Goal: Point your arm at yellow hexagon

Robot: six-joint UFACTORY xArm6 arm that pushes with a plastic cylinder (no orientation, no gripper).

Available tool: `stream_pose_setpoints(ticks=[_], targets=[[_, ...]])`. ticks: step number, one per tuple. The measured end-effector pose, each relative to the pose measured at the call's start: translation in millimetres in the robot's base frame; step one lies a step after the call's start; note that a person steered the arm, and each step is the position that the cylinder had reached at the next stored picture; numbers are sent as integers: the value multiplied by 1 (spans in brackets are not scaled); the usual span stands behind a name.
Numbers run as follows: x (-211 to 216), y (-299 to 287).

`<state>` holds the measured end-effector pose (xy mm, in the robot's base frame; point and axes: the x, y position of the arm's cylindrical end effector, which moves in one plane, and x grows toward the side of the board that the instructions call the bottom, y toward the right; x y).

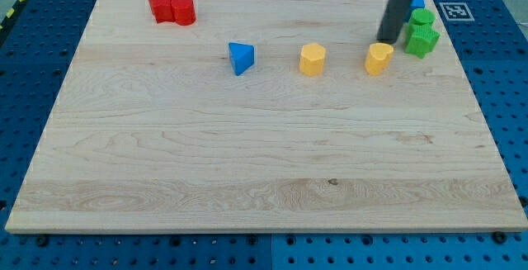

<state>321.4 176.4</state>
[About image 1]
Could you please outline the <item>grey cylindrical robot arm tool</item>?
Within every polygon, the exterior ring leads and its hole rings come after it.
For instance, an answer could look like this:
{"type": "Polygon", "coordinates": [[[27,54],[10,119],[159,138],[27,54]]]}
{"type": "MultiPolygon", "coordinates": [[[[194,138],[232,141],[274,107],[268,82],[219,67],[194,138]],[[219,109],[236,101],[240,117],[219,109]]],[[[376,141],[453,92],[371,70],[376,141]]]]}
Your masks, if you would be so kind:
{"type": "Polygon", "coordinates": [[[411,3],[412,0],[388,0],[376,35],[378,42],[392,45],[398,40],[411,3]]]}

